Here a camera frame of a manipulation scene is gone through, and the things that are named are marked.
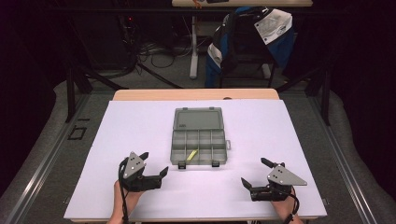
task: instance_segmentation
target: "white table surface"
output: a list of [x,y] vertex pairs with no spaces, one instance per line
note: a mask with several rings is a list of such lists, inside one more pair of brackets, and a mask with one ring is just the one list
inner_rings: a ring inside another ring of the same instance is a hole
[[[228,160],[219,168],[170,162],[175,109],[221,107]],[[143,194],[132,221],[277,219],[269,202],[253,202],[241,177],[265,186],[272,171],[261,157],[285,162],[308,185],[295,187],[302,218],[327,215],[289,113],[281,100],[111,101],[80,180],[64,214],[74,221],[109,219],[120,162],[134,151],[149,152],[144,175],[169,166],[160,189]]]

